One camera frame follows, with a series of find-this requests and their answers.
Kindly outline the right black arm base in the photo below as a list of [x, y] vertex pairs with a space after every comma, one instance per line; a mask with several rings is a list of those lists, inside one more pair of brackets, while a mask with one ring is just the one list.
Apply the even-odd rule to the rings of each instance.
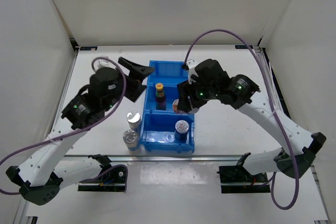
[[220, 166], [217, 174], [222, 194], [270, 193], [266, 173], [251, 175], [240, 166]]

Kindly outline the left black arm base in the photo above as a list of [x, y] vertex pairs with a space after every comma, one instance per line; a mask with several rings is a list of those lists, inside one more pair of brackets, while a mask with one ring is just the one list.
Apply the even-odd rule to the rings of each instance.
[[126, 192], [128, 168], [125, 165], [109, 165], [103, 168], [102, 173], [104, 174], [97, 179], [90, 179], [88, 182], [79, 183], [77, 191], [102, 193]]

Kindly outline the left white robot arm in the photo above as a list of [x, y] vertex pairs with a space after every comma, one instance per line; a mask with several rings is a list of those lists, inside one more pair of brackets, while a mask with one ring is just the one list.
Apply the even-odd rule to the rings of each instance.
[[95, 67], [89, 83], [81, 87], [61, 112], [60, 129], [32, 148], [37, 150], [18, 166], [7, 169], [9, 180], [19, 186], [18, 194], [26, 201], [42, 206], [64, 188], [76, 183], [105, 183], [126, 178], [125, 165], [111, 165], [105, 155], [90, 155], [78, 162], [63, 161], [64, 155], [92, 128], [110, 117], [123, 98], [135, 102], [146, 90], [143, 80], [155, 69], [120, 57], [110, 66]]

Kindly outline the sauce bottle yellow cap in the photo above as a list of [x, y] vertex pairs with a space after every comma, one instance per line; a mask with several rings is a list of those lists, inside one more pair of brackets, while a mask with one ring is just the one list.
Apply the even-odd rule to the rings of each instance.
[[162, 83], [157, 83], [155, 85], [155, 102], [157, 110], [166, 110], [166, 96], [164, 85]]

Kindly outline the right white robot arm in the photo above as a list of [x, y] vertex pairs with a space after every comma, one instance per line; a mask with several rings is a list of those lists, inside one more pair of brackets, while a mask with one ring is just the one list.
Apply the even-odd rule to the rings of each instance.
[[248, 116], [280, 144], [274, 151], [243, 155], [231, 176], [236, 175], [242, 182], [260, 173], [303, 176], [326, 141], [322, 133], [311, 133], [271, 108], [257, 84], [243, 74], [230, 77], [217, 60], [206, 59], [201, 63], [189, 60], [182, 69], [187, 71], [188, 80], [177, 85], [179, 111], [195, 113], [208, 101], [218, 100]]

